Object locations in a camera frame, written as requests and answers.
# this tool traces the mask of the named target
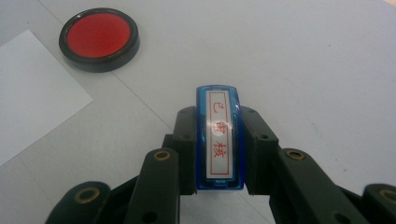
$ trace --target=transparent blue plastic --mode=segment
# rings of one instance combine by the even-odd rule
[[[236,88],[197,88],[197,189],[243,189],[244,147]]]

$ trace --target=white table surface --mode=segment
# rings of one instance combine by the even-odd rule
[[[67,20],[94,7],[139,28],[139,51],[113,72],[83,72],[58,46]],[[0,223],[43,223],[75,185],[138,175],[206,84],[235,86],[335,184],[396,185],[396,7],[383,1],[1,0],[0,45],[28,29],[93,102],[0,167]],[[275,223],[268,197],[245,190],[181,197],[180,221]]]

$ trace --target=white label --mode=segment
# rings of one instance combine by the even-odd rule
[[[233,125],[228,91],[206,92],[206,177],[233,177]]]

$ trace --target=screw hole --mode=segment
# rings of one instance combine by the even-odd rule
[[[157,161],[166,161],[171,157],[171,154],[167,151],[158,151],[154,154],[154,159]]]
[[[75,195],[75,201],[76,203],[90,203],[93,200],[95,200],[100,194],[100,190],[98,188],[85,188],[81,189],[77,194]]]
[[[350,224],[350,219],[340,213],[334,213],[334,219],[341,224]]]
[[[295,150],[287,151],[286,155],[295,161],[302,161],[303,159],[305,159],[305,155],[303,153],[301,153],[299,151],[295,151]]]
[[[396,204],[396,191],[390,189],[381,189],[379,194],[388,202]]]
[[[142,221],[144,223],[153,223],[157,220],[157,213],[155,212],[147,212],[142,216]]]
[[[268,135],[262,134],[262,135],[260,135],[260,139],[268,139]]]

